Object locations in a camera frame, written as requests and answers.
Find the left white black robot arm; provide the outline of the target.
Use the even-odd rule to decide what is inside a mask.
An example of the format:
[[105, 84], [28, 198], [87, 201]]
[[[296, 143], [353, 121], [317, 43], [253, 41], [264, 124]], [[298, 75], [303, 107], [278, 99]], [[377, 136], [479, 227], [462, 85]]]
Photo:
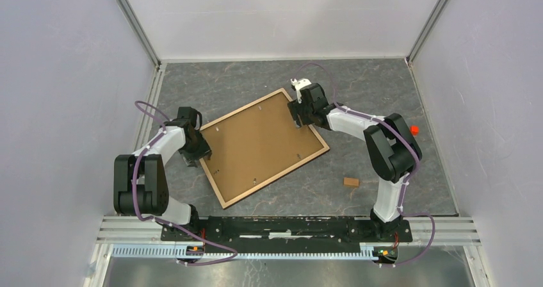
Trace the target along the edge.
[[200, 132], [201, 125], [201, 112], [180, 107], [176, 118], [161, 125], [146, 145], [115, 158], [113, 206], [118, 214], [177, 226], [176, 231], [185, 240], [200, 235], [201, 223], [195, 206], [170, 196], [165, 165], [175, 153], [189, 167], [211, 157], [211, 148]]

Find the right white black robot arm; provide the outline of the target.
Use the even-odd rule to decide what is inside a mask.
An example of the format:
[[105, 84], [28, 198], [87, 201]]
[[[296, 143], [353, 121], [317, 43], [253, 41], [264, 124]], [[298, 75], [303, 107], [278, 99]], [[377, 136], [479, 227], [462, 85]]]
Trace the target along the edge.
[[397, 113], [374, 116], [338, 103], [331, 104], [321, 85], [308, 79], [292, 79], [291, 87], [296, 99], [288, 103], [288, 108], [296, 127], [314, 125], [365, 142], [378, 176], [378, 193], [370, 212], [369, 230], [374, 239], [388, 240], [400, 224], [405, 190], [422, 158], [410, 127]]

